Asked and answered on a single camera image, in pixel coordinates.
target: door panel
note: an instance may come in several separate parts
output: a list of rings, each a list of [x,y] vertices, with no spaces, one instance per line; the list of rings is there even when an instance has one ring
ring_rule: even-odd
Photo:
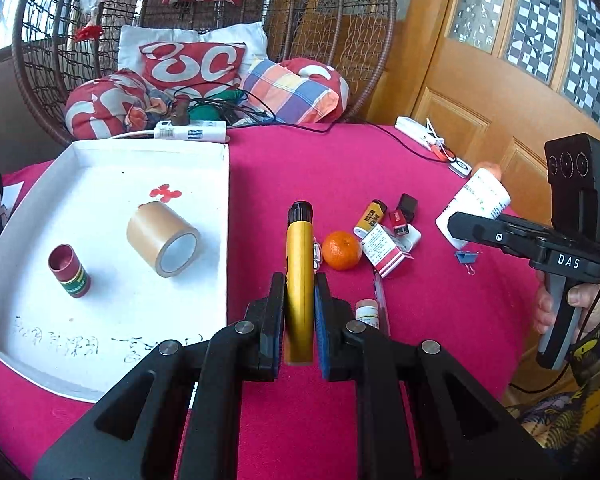
[[[513,137],[501,163],[502,184],[515,197],[516,213],[523,218],[551,221],[551,189],[546,181],[544,158]]]
[[[427,117],[436,119],[435,128],[444,132],[448,146],[464,153],[464,159],[475,158],[484,141],[489,122],[478,114],[425,87],[413,118],[426,124]]]

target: white bottle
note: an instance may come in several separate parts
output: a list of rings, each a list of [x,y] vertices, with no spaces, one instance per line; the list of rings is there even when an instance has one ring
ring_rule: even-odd
[[[468,242],[452,237],[448,228],[451,215],[463,212],[484,218],[497,218],[510,203],[511,197],[500,181],[489,170],[480,168],[456,193],[453,200],[436,219],[436,225],[449,243],[459,251]]]
[[[356,319],[380,330],[378,302],[375,300],[360,300],[357,302]]]

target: tape roll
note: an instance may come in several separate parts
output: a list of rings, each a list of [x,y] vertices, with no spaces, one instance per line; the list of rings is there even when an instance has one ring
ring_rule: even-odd
[[[167,205],[149,202],[129,220],[126,239],[159,276],[170,278],[195,259],[200,233]]]

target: wicker chair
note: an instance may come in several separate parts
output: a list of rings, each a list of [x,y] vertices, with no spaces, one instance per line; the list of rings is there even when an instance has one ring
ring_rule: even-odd
[[[122,25],[186,28],[207,32],[235,23],[262,21],[269,58],[307,57],[335,67],[350,85],[345,118],[373,91],[391,46],[395,0],[243,0],[165,6],[162,0],[107,0],[98,23],[105,34],[76,43],[85,25],[78,0],[20,0],[13,26],[13,59],[27,107],[62,145],[73,137],[64,126],[69,92],[117,70]]]

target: black cable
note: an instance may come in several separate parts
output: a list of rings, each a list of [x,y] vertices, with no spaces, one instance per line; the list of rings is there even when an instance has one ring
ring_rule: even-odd
[[[584,332],[584,327],[586,327],[587,323],[589,322],[589,317],[591,316],[591,313],[593,312],[593,309],[596,306],[596,303],[598,302],[598,300],[600,299],[600,288],[598,289],[598,293],[596,294],[596,298],[593,300],[593,303],[591,303],[591,308],[589,309],[589,311],[587,312],[587,315],[584,318],[584,321],[582,323],[582,326],[580,327],[580,332],[578,332],[578,337],[576,338],[576,342],[574,344],[579,343],[580,339],[582,338],[582,333]],[[562,369],[562,371],[560,372],[560,374],[551,382],[551,384],[545,386],[544,388],[541,388],[540,390],[525,390],[524,388],[521,388],[520,386],[517,386],[514,383],[509,383],[509,386],[511,386],[512,388],[515,388],[516,390],[518,390],[519,392],[522,392],[524,394],[542,394],[547,390],[550,390],[551,388],[553,388],[556,384],[558,384],[560,382],[560,379],[562,377],[564,377],[565,373],[567,372],[567,368],[569,367],[569,364],[565,364],[564,368]]]
[[[188,86],[186,88],[181,88],[180,90],[176,91],[173,96],[174,98],[176,97],[177,94],[179,93],[184,93],[186,95],[188,95],[190,97],[190,94],[187,94],[185,92],[185,90],[187,88],[193,88],[194,86],[198,86],[201,84],[208,84],[207,82],[204,83],[196,83],[195,85],[191,85]],[[234,104],[232,102],[229,101],[224,101],[224,100],[219,100],[219,99],[213,99],[213,96],[205,98],[205,97],[201,97],[201,98],[190,98],[191,99],[191,103],[196,103],[196,105],[210,105],[213,106],[214,108],[216,108],[217,110],[221,111],[225,110],[227,108],[230,108],[231,110],[234,111],[241,111],[243,112],[245,115],[249,116],[252,120],[254,120],[253,124],[242,124],[241,126],[227,126],[227,130],[236,130],[238,128],[250,128],[252,126],[271,126],[272,124],[276,124],[277,126],[288,126],[290,128],[296,128],[298,130],[304,130],[306,132],[311,132],[314,134],[328,134],[331,129],[336,125],[336,124],[340,124],[342,121],[336,120],[333,121],[331,123],[328,124],[328,126],[326,128],[322,128],[322,129],[315,129],[315,128],[310,128],[308,126],[302,126],[302,124],[291,124],[291,123],[280,123],[278,122],[278,118],[276,117],[276,114],[274,113],[274,111],[269,107],[269,105],[267,105],[262,99],[260,99],[257,95],[252,94],[251,92],[249,92],[248,90],[245,90],[244,88],[240,88],[239,89],[241,92],[244,92],[245,94],[253,97],[254,99],[256,99],[260,104],[263,105],[264,108],[266,108],[265,112],[259,112],[257,110],[253,110],[252,108],[249,108],[247,106],[243,106],[243,105],[239,105],[239,104]],[[254,116],[262,116],[265,115],[268,119],[267,122],[261,122],[258,121],[254,118]],[[460,161],[454,156],[453,158],[449,158],[448,160],[440,160],[438,158],[432,158],[430,156],[425,156],[421,153],[416,152],[415,150],[411,149],[409,146],[407,146],[404,142],[402,142],[402,140],[400,139],[400,137],[396,136],[395,134],[392,134],[389,130],[383,128],[382,126],[380,126],[379,124],[375,124],[375,123],[371,123],[367,120],[362,119],[361,120],[363,123],[365,124],[369,124],[370,126],[374,126],[375,128],[377,128],[378,130],[381,130],[382,132],[386,133],[388,136],[392,137],[394,140],[396,140],[397,142],[400,143],[400,145],[402,147],[404,147],[406,150],[408,150],[409,152],[413,153],[413,155],[418,156],[419,158],[422,158],[423,160],[428,160],[430,162],[438,162],[438,163],[442,163],[442,164],[451,164],[453,162],[458,162],[460,164]]]
[[[423,158],[424,160],[430,160],[431,162],[441,162],[442,164],[450,164],[452,162],[456,161],[456,158],[453,159],[449,159],[449,160],[440,160],[438,158],[431,158],[430,156],[425,156],[421,153],[416,152],[415,150],[412,150],[409,146],[407,146],[404,142],[402,142],[400,140],[400,138],[394,134],[392,134],[389,130],[383,128],[382,126],[380,126],[379,124],[375,124],[375,123],[370,123],[369,121],[365,121],[364,119],[362,119],[362,122],[365,124],[369,124],[370,126],[375,126],[376,128],[378,128],[379,130],[382,130],[384,133],[386,133],[388,136],[393,137],[395,140],[397,140],[398,142],[400,142],[400,144],[406,148],[407,150],[409,150],[411,153],[413,153],[413,155],[419,156],[420,158]]]

